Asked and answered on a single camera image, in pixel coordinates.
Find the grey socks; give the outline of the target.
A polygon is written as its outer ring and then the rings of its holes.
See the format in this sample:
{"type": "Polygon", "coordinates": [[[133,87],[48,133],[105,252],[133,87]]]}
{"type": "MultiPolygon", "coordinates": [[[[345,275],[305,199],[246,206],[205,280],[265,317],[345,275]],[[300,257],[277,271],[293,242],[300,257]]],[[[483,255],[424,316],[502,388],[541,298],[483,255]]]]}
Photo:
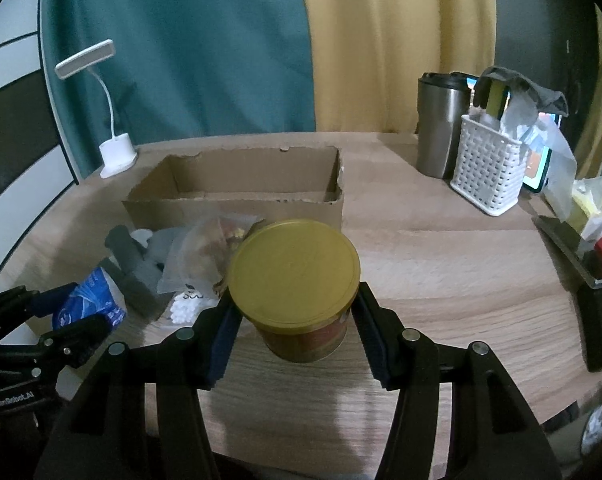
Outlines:
{"type": "Polygon", "coordinates": [[[126,226],[115,226],[104,241],[116,260],[108,273],[127,303],[148,321],[157,320],[170,301],[167,294],[158,292],[158,284],[173,238],[171,230],[152,232],[144,247],[126,226]]]}

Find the bag of cotton swabs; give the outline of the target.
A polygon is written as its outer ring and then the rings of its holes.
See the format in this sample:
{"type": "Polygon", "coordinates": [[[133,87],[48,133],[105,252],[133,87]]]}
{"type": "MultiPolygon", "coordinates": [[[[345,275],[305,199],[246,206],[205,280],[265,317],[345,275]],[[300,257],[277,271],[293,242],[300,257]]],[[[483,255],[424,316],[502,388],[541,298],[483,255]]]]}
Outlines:
{"type": "Polygon", "coordinates": [[[167,327],[191,326],[203,311],[217,305],[216,296],[205,296],[195,288],[187,288],[172,297],[160,321],[167,327]]]}

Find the clear bag of snacks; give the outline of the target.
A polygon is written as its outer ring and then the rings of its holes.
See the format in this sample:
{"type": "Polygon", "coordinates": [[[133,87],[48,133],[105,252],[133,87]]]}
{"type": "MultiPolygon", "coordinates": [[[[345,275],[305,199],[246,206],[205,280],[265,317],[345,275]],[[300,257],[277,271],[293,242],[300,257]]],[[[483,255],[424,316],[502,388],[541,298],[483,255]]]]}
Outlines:
{"type": "Polygon", "coordinates": [[[254,214],[207,214],[180,229],[171,244],[159,294],[196,292],[203,298],[218,298],[225,288],[231,257],[242,241],[263,221],[254,214]]]}

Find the yellow lidded red can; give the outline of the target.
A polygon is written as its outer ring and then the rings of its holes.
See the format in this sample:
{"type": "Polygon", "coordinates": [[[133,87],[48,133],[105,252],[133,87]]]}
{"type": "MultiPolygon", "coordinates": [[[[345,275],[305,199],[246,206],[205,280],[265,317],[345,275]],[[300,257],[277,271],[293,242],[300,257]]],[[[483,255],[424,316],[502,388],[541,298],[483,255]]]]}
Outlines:
{"type": "Polygon", "coordinates": [[[292,219],[241,243],[227,285],[273,354],[310,363],[340,346],[359,280],[359,255],[343,233],[319,221],[292,219]]]}

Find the white desk lamp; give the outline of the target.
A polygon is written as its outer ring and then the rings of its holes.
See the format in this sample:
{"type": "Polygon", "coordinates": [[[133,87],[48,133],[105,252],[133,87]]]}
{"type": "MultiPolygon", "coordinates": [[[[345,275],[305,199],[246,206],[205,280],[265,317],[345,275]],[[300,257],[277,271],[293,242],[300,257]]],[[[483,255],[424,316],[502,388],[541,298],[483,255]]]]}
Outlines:
{"type": "Polygon", "coordinates": [[[116,133],[115,114],[112,96],[107,84],[96,72],[95,66],[115,56],[116,50],[112,39],[105,39],[80,50],[54,66],[54,73],[60,80],[67,80],[79,73],[87,72],[100,85],[106,97],[109,112],[109,137],[99,144],[102,160],[99,177],[107,180],[122,174],[136,164],[138,153],[127,132],[116,133]]]}

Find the crumpled clear plastic bag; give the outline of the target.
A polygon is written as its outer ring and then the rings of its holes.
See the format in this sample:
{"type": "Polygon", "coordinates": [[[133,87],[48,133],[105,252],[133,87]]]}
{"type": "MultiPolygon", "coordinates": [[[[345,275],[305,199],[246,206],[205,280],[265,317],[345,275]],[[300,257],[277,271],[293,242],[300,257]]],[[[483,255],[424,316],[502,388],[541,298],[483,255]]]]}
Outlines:
{"type": "Polygon", "coordinates": [[[540,117],[536,103],[523,91],[514,90],[500,120],[506,136],[536,152],[551,150],[543,196],[555,216],[566,222],[586,242],[602,237],[602,176],[578,179],[578,164],[569,143],[548,117],[540,117]]]}

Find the brown cardboard box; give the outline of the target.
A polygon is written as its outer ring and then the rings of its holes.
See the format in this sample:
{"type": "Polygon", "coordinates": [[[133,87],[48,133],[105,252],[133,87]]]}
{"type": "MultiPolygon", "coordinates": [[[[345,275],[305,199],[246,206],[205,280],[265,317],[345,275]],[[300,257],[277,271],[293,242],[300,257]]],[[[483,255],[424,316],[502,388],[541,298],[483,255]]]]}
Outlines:
{"type": "Polygon", "coordinates": [[[323,148],[218,148],[168,155],[128,193],[134,226],[188,226],[205,214],[247,214],[262,223],[316,220],[342,226],[342,159],[323,148]]]}

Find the white perforated plastic basket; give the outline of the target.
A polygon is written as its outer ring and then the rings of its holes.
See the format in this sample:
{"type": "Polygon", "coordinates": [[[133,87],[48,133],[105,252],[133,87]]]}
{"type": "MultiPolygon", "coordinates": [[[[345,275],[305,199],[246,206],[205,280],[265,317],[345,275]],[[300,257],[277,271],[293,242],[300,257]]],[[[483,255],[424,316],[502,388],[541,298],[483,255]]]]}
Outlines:
{"type": "Polygon", "coordinates": [[[450,187],[484,214],[499,217],[518,203],[529,156],[525,144],[464,115],[450,187]]]}

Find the teal curtain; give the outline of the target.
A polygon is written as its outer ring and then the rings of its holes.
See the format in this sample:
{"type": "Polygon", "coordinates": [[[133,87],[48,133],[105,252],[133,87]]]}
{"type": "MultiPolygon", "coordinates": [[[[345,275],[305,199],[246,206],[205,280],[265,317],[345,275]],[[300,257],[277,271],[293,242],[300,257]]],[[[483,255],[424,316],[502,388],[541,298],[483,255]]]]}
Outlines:
{"type": "Polygon", "coordinates": [[[99,41],[95,67],[116,133],[145,144],[316,127],[310,23],[304,0],[40,0],[40,47],[61,132],[77,172],[100,166],[109,137],[100,85],[54,66],[99,41]]]}

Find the dark grey cloth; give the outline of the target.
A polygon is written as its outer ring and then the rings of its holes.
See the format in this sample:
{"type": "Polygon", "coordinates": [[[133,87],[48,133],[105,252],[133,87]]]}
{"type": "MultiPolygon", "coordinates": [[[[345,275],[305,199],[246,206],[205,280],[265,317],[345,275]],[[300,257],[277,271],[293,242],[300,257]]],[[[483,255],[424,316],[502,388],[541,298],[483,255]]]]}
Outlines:
{"type": "Polygon", "coordinates": [[[482,78],[502,82],[510,88],[511,94],[526,94],[535,103],[539,112],[557,114],[562,117],[570,115],[568,100],[561,91],[543,87],[516,70],[493,65],[481,73],[480,79],[482,78]]]}

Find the steel travel mug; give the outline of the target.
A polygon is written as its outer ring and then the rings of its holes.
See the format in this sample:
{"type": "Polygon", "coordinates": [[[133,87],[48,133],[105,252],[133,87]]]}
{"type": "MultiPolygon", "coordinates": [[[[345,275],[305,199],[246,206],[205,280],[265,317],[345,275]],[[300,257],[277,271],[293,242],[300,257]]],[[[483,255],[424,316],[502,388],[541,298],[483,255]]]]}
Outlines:
{"type": "Polygon", "coordinates": [[[423,73],[418,80],[416,168],[428,177],[450,180],[471,91],[463,73],[423,73]]]}

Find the yellow curtain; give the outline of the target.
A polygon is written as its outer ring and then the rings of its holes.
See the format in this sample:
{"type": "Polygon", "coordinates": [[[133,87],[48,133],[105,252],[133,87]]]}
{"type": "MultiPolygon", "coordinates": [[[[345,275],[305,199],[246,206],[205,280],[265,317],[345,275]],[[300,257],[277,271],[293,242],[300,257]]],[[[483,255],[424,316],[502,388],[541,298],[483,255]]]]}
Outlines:
{"type": "Polygon", "coordinates": [[[412,132],[424,73],[495,62],[496,0],[305,0],[319,131],[412,132]]]}

